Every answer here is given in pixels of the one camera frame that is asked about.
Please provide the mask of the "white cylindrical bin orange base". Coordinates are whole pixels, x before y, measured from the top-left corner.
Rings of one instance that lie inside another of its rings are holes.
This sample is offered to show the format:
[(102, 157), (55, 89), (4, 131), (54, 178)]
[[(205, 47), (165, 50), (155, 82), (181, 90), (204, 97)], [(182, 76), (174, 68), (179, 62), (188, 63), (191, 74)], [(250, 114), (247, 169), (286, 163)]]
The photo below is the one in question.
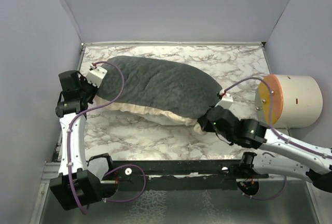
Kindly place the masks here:
[(256, 115), (269, 123), (270, 93), (272, 92), (272, 124), (275, 128), (306, 128), (321, 115), (321, 90), (310, 76), (275, 75), (264, 77), (270, 89), (261, 82), (255, 94)]

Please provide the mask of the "white pillow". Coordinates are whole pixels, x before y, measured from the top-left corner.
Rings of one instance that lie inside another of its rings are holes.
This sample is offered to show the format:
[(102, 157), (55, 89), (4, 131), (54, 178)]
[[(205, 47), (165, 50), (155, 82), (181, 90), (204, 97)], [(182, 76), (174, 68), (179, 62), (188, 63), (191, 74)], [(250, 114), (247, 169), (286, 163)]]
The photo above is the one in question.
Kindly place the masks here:
[(192, 127), (193, 130), (200, 134), (205, 135), (206, 131), (203, 131), (201, 129), (201, 126), (198, 124), (197, 120), (195, 119), (188, 119), (188, 118), (179, 118), (179, 119), (171, 119), (165, 115), (151, 115), (151, 114), (144, 114), (140, 115), (140, 117), (143, 117), (144, 119), (164, 125), (164, 126), (187, 126)]

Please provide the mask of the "grey pillowcase with cream trim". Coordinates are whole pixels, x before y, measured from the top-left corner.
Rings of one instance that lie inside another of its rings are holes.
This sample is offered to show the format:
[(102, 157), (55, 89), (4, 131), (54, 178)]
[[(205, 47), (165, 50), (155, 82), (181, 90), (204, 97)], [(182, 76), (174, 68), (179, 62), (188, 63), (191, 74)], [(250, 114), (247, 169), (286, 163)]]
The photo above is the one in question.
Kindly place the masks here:
[(114, 111), (198, 120), (218, 101), (221, 85), (204, 71), (173, 61), (116, 56), (94, 98)]

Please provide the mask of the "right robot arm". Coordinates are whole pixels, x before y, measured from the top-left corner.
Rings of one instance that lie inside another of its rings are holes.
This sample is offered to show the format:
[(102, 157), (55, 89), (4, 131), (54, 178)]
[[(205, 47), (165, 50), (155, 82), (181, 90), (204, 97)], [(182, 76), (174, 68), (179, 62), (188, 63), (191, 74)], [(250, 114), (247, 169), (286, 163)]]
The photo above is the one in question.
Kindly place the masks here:
[(239, 119), (221, 106), (210, 108), (198, 119), (198, 124), (203, 131), (221, 135), (230, 145), (277, 154), (277, 157), (268, 159), (254, 152), (245, 152), (238, 165), (242, 177), (262, 174), (289, 176), (331, 192), (331, 149), (289, 137), (254, 119)]

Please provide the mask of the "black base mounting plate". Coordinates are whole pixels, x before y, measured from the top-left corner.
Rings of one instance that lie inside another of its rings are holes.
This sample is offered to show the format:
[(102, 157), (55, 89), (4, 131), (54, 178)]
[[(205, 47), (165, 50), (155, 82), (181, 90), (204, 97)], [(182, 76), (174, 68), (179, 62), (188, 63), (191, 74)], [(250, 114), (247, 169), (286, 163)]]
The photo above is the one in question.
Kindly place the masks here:
[(238, 179), (267, 178), (239, 168), (240, 160), (114, 161), (117, 171), (104, 176), (119, 191), (237, 190)]

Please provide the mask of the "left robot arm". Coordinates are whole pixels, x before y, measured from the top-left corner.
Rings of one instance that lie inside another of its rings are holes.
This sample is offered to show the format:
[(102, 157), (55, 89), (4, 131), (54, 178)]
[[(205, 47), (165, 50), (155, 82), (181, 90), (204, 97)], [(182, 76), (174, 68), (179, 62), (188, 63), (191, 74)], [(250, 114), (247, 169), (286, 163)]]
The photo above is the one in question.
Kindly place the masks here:
[(58, 176), (50, 180), (50, 189), (64, 210), (83, 210), (102, 199), (102, 179), (113, 177), (115, 168), (109, 154), (86, 160), (85, 125), (88, 105), (97, 87), (75, 70), (59, 74), (62, 91), (56, 106), (62, 130), (62, 159)]

